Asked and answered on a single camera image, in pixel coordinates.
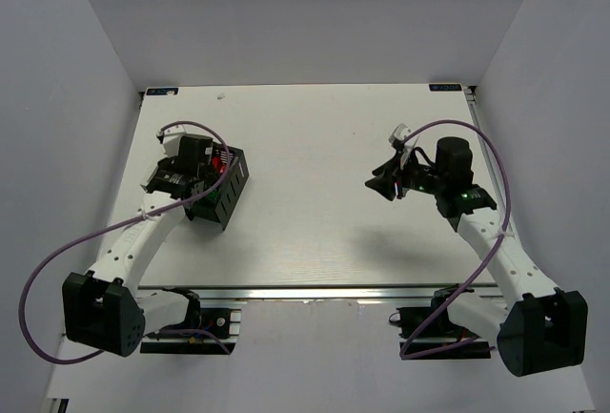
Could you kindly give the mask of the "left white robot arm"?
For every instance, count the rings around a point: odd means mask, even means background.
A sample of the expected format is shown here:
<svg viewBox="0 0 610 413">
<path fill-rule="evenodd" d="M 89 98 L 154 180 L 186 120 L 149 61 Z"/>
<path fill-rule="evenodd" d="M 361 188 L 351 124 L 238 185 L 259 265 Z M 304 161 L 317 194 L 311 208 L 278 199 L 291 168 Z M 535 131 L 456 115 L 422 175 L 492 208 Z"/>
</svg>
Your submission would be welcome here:
<svg viewBox="0 0 610 413">
<path fill-rule="evenodd" d="M 142 183 L 135 220 L 86 273 L 63 282 L 70 341 L 127 357 L 150 334 L 202 330 L 196 293 L 169 288 L 141 297 L 138 287 L 170 232 L 228 176 L 232 156 L 226 144 L 205 135 L 169 134 L 161 143 L 164 155 Z"/>
</svg>

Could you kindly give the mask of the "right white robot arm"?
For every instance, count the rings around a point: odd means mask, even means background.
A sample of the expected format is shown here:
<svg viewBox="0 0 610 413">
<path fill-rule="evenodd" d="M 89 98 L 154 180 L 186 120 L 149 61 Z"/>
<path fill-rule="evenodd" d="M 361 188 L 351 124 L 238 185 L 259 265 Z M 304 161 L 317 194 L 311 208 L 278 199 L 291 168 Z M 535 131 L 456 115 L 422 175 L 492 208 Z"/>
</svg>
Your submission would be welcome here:
<svg viewBox="0 0 610 413">
<path fill-rule="evenodd" d="M 469 286 L 437 290 L 430 314 L 406 340 L 430 326 L 461 327 L 495 347 L 517 377 L 581 364 L 588 317 L 584 297 L 560 289 L 504 230 L 496 202 L 474 181 L 469 142 L 443 137 L 435 160 L 417 159 L 416 146 L 399 137 L 389 142 L 394 156 L 374 169 L 366 187 L 388 200 L 409 191 L 433 196 L 438 212 L 478 255 L 505 302 L 494 305 Z"/>
</svg>

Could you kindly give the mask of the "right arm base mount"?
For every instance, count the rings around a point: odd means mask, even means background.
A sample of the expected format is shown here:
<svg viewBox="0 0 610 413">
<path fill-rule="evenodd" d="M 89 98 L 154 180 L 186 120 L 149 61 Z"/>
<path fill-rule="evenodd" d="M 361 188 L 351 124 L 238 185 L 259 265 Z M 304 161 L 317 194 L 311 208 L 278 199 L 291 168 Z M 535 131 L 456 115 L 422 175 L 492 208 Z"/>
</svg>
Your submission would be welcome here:
<svg viewBox="0 0 610 413">
<path fill-rule="evenodd" d="M 396 309 L 388 323 L 399 330 L 399 344 L 408 337 L 457 289 L 452 286 L 437 290 L 426 306 L 404 306 Z M 415 360 L 489 360 L 495 349 L 487 341 L 476 340 L 476 335 L 463 326 L 449 321 L 447 312 L 429 324 L 409 345 L 405 354 Z"/>
</svg>

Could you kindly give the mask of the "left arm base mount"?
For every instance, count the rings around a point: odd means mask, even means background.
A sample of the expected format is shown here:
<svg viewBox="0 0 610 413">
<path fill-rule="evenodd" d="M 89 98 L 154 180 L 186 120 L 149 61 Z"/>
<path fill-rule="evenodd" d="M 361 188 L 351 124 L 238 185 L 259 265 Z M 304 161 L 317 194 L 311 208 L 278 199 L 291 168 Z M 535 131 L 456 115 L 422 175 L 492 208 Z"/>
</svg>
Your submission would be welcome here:
<svg viewBox="0 0 610 413">
<path fill-rule="evenodd" d="M 165 288 L 137 300 L 144 312 L 142 354 L 226 355 L 233 353 L 242 310 L 208 303 L 196 292 Z"/>
</svg>

